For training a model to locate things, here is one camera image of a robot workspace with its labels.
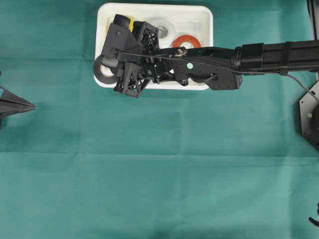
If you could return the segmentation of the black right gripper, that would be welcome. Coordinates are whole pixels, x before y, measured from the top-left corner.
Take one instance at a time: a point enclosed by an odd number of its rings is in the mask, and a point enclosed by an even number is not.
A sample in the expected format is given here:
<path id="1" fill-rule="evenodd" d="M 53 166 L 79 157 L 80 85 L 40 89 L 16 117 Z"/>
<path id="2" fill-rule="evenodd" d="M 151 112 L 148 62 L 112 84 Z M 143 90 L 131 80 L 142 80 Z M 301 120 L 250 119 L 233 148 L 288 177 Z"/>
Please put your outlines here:
<path id="1" fill-rule="evenodd" d="M 170 72 L 170 64 L 165 59 L 153 56 L 160 50 L 159 30 L 156 27 L 146 21 L 136 21 L 131 36 L 138 48 L 125 47 L 119 51 L 122 75 L 114 91 L 139 98 L 150 82 L 170 82 L 174 80 L 174 74 Z"/>

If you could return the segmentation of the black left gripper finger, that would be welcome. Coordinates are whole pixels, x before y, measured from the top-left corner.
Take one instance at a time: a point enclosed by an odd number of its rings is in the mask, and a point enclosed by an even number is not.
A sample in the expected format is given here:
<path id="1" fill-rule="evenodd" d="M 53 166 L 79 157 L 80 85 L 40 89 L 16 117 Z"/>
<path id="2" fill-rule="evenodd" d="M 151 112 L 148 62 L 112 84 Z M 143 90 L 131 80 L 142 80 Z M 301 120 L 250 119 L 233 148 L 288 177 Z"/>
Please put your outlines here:
<path id="1" fill-rule="evenodd" d="M 5 118 L 11 115 L 15 115 L 15 114 L 20 114 L 20 113 L 25 113 L 25 112 L 29 112 L 35 110 L 35 107 L 30 107 L 30 106 L 21 106 L 18 108 L 13 108 L 13 107 L 9 107 L 9 106 L 1 106 L 0 107 L 0 118 Z"/>
<path id="2" fill-rule="evenodd" d="M 14 93 L 8 91 L 7 89 L 1 87 L 0 88 L 0 101 L 4 103 L 13 103 L 13 104 L 18 104 L 18 105 L 23 105 L 23 106 L 28 106 L 28 107 L 35 107 L 35 105 L 24 98 L 21 98 Z"/>

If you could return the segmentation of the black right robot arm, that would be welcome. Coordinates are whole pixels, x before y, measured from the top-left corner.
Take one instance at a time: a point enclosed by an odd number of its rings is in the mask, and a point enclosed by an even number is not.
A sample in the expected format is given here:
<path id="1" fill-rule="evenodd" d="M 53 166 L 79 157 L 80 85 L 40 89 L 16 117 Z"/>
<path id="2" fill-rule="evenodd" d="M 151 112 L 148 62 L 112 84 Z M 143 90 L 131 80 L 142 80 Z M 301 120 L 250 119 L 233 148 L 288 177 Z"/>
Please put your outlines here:
<path id="1" fill-rule="evenodd" d="M 115 75 L 115 91 L 135 98 L 151 82 L 177 82 L 185 87 L 194 81 L 212 90 L 237 90 L 245 75 L 317 72 L 319 43 L 311 40 L 246 44 L 234 49 L 160 49 L 154 26 L 136 22 L 130 31 L 116 21 L 107 34 L 102 64 Z"/>

